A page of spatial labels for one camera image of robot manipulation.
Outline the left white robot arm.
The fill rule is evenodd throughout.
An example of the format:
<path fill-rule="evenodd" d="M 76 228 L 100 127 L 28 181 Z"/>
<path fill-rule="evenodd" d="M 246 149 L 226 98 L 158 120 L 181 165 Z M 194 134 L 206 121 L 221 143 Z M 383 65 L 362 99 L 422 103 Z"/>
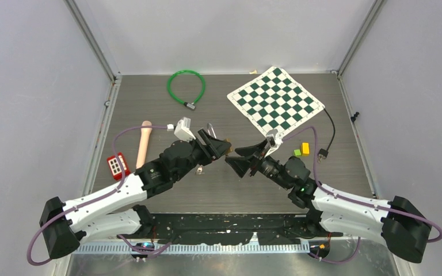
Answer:
<path fill-rule="evenodd" d="M 206 166 L 228 154 L 231 143 L 198 131 L 171 143 L 158 158 L 97 192 L 73 200 L 50 198 L 40 217 L 40 234 L 50 259 L 67 256 L 89 240 L 136 234 L 149 237 L 154 229 L 141 201 L 170 190 L 198 165 Z"/>

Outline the small silver keys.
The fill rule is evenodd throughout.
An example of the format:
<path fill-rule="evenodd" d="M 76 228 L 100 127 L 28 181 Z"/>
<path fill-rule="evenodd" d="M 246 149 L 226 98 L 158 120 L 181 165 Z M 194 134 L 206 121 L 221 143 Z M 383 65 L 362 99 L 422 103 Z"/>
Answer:
<path fill-rule="evenodd" d="M 199 166 L 197 167 L 196 171 L 195 171 L 195 174 L 196 174 L 196 175 L 202 175 L 202 174 L 204 174 L 204 166 L 199 165 Z"/>

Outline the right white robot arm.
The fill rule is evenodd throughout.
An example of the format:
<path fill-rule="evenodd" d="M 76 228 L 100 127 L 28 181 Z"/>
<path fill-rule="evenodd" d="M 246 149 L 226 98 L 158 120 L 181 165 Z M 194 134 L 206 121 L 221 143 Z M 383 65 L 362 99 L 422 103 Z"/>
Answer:
<path fill-rule="evenodd" d="M 378 200 L 346 193 L 310 177 L 311 171 L 292 156 L 282 164 L 268 155 L 269 142 L 235 149 L 225 158 L 239 177 L 261 173 L 283 189 L 299 208 L 308 209 L 306 230 L 313 236 L 344 233 L 386 246 L 397 257 L 421 263 L 431 224 L 406 198 Z"/>

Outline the green cable bike lock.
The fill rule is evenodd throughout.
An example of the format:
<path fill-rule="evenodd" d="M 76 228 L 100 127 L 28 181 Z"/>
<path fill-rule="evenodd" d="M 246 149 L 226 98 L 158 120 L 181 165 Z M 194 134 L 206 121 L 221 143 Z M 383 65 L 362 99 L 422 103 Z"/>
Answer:
<path fill-rule="evenodd" d="M 187 84 L 187 81 L 192 81 L 194 76 L 199 80 L 199 85 L 197 86 L 199 92 L 195 97 L 192 91 L 188 92 L 188 90 L 193 87 Z M 166 83 L 166 90 L 170 97 L 191 111 L 196 110 L 196 105 L 204 96 L 206 88 L 207 83 L 205 78 L 193 70 L 179 70 L 173 73 Z"/>

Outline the brass padlock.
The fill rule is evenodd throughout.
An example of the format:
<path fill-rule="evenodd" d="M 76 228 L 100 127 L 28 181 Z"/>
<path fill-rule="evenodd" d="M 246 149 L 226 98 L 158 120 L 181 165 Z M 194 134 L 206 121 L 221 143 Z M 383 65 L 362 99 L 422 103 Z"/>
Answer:
<path fill-rule="evenodd" d="M 210 122 L 207 124 L 207 132 L 209 133 L 210 136 L 217 139 L 217 135 L 215 133 L 214 127 Z M 225 155 L 227 156 L 231 151 L 232 151 L 232 147 L 230 146 L 227 150 L 225 150 Z"/>

